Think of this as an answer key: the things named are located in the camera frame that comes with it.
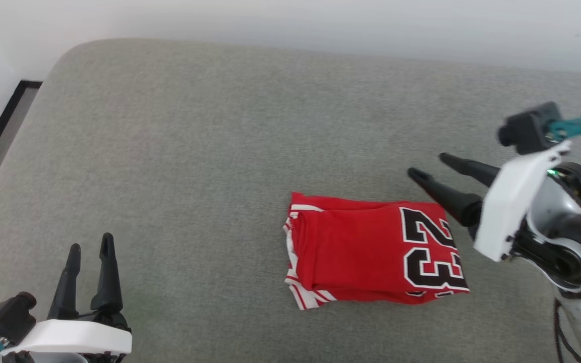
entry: black cable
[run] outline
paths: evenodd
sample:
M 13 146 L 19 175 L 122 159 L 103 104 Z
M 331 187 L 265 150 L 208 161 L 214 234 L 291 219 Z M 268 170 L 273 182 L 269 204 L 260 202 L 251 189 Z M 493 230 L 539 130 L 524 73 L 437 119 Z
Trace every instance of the black cable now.
M 562 326 L 560 325 L 560 302 L 558 299 L 555 299 L 555 303 L 553 304 L 553 331 L 555 332 L 555 348 L 557 349 L 557 358 L 560 363 L 564 363 L 564 358 L 562 356 L 562 346 L 560 345 L 560 341 L 566 347 L 566 349 L 571 353 L 572 357 L 577 363 L 581 363 L 581 356 L 575 351 L 575 349 L 569 344 L 566 336 L 562 331 Z
M 562 345 L 560 345 L 560 301 L 555 299 L 553 302 L 553 335 L 555 335 L 555 349 L 557 351 L 557 360 L 559 363 L 564 363 L 562 355 Z

